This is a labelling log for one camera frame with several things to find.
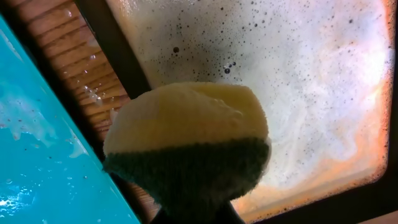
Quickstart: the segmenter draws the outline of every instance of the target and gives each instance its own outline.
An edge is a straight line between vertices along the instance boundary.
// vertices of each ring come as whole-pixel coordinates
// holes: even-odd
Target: green scouring pad
[[[141,186],[177,222],[206,223],[257,185],[270,156],[267,135],[248,87],[175,83],[121,108],[103,165]]]

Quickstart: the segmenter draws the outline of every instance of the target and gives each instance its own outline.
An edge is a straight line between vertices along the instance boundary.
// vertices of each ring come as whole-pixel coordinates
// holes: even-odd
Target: soapy water
[[[259,186],[234,202],[245,220],[380,175],[394,57],[382,1],[108,4],[152,88],[232,83],[259,98],[273,154]]]

